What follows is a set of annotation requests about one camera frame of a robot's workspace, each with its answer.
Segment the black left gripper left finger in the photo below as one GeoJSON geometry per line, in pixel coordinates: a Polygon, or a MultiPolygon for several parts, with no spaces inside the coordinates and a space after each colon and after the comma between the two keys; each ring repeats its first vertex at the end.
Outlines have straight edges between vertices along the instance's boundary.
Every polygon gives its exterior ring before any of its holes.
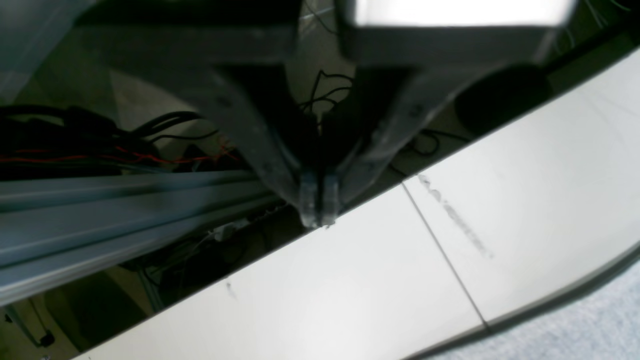
{"type": "Polygon", "coordinates": [[[108,66],[193,107],[307,228],[321,225],[313,120],[291,95],[299,0],[101,0],[75,19],[108,66]]]}

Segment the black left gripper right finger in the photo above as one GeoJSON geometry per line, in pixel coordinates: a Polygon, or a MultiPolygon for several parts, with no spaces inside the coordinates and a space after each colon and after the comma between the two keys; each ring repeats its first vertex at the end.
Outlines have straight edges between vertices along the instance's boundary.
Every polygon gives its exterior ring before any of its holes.
{"type": "Polygon", "coordinates": [[[540,63],[573,0],[337,0],[340,50],[355,65],[323,135],[350,134],[320,176],[320,225],[370,187],[461,91],[499,69],[540,63]]]}

